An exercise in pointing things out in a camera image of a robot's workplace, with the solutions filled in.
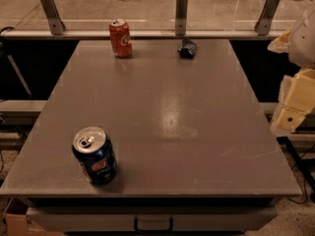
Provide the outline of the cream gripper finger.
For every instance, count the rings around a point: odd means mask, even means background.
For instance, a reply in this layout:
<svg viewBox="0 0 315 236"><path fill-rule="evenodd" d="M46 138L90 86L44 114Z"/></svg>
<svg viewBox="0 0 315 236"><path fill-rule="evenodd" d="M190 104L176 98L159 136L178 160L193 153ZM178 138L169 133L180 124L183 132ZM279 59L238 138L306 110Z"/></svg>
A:
<svg viewBox="0 0 315 236"><path fill-rule="evenodd" d="M301 69L293 77L284 76L270 130L277 137L287 136L315 109L315 70Z"/></svg>
<svg viewBox="0 0 315 236"><path fill-rule="evenodd" d="M291 32L292 28L289 28L280 36L272 40L268 45L268 50L274 53L288 53Z"/></svg>

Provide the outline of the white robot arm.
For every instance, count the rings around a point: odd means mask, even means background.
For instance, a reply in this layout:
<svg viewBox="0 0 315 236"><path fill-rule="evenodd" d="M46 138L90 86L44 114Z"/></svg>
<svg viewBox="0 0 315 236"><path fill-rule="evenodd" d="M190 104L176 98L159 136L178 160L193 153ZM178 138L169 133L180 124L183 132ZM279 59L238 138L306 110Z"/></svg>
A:
<svg viewBox="0 0 315 236"><path fill-rule="evenodd" d="M278 137L293 133L315 108L315 12L308 9L292 28L274 39L268 49L287 53L290 63L300 70L284 76L278 105L271 121L271 132Z"/></svg>

